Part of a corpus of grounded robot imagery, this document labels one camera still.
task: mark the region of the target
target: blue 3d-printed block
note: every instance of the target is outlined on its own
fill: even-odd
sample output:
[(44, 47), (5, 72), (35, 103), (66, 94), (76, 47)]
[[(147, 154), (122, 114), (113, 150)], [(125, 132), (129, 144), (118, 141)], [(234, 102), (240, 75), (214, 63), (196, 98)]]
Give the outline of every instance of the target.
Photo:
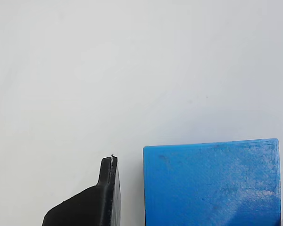
[(147, 226), (275, 226), (277, 139), (144, 148)]

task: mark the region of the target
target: black object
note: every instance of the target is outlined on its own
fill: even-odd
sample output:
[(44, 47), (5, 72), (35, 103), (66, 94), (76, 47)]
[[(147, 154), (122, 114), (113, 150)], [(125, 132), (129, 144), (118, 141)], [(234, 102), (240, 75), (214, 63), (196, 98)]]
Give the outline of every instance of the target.
[(120, 226), (121, 197), (117, 158), (102, 159), (99, 181), (52, 208), (42, 226)]

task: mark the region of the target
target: blue block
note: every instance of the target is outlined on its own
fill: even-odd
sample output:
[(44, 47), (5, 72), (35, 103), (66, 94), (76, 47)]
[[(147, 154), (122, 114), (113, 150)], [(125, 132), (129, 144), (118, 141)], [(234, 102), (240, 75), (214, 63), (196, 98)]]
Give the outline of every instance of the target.
[(144, 148), (147, 226), (275, 226), (277, 139)]

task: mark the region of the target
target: white surface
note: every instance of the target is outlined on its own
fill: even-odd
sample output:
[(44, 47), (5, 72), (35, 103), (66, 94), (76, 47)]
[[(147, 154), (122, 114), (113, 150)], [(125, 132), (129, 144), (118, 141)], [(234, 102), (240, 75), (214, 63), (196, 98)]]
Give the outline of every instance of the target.
[(283, 205), (283, 0), (0, 0), (0, 226), (41, 225), (112, 153), (142, 226), (145, 145), (271, 137)]

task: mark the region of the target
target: black 3d-printed part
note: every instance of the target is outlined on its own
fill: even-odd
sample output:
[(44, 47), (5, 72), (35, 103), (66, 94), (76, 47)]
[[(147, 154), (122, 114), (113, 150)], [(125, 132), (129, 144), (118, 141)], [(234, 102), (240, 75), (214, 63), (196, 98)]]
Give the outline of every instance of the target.
[(102, 159), (99, 181), (52, 208), (42, 226), (120, 226), (121, 197), (117, 158)]

